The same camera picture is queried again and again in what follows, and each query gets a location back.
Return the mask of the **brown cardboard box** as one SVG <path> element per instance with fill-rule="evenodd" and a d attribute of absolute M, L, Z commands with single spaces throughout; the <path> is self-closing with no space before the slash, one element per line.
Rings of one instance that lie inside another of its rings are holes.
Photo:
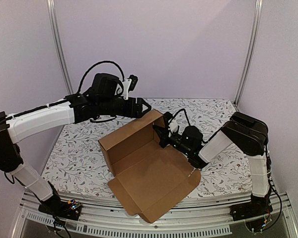
<path fill-rule="evenodd" d="M 200 183 L 201 173 L 168 145 L 161 148 L 153 126 L 163 126 L 152 110 L 99 139 L 114 178 L 108 186 L 130 216 L 154 223 Z"/>

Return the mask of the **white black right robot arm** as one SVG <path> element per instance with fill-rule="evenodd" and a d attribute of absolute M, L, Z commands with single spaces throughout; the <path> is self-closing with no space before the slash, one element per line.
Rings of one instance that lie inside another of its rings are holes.
<path fill-rule="evenodd" d="M 170 145 L 187 157 L 196 169 L 202 169 L 217 155 L 234 144 L 248 158 L 252 178 L 252 196 L 256 197 L 247 205 L 251 216 L 258 216 L 266 208 L 264 197 L 271 193 L 269 178 L 271 160 L 268 150 L 268 126 L 261 120 L 235 112 L 208 140 L 202 132 L 189 124 L 182 133 L 175 121 L 175 115 L 163 115 L 164 126 L 154 125 L 159 145 Z"/>

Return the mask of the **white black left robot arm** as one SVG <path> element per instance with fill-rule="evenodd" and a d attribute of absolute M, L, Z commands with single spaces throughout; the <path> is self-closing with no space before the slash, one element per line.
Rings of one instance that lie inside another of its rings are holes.
<path fill-rule="evenodd" d="M 24 163 L 17 144 L 51 128 L 97 121 L 100 116 L 143 117 L 151 106 L 143 98 L 129 96 L 137 82 L 134 75 L 120 80 L 112 74 L 98 73 L 84 93 L 67 95 L 54 103 L 17 114 L 0 112 L 0 170 L 32 191 L 53 215 L 60 215 L 64 205 L 57 192 L 35 169 Z"/>

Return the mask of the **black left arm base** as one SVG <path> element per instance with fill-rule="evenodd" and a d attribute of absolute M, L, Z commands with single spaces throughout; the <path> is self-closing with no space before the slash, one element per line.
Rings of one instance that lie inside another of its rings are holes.
<path fill-rule="evenodd" d="M 78 221 L 82 209 L 82 203 L 74 199 L 62 201 L 52 184 L 52 197 L 46 201 L 40 200 L 38 211 L 57 217 Z"/>

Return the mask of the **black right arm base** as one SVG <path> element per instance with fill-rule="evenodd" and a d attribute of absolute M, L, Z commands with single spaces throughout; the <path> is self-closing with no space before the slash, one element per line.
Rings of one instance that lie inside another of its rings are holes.
<path fill-rule="evenodd" d="M 230 215 L 234 221 L 265 215 L 273 211 L 269 195 L 265 197 L 250 196 L 249 202 L 230 206 Z"/>

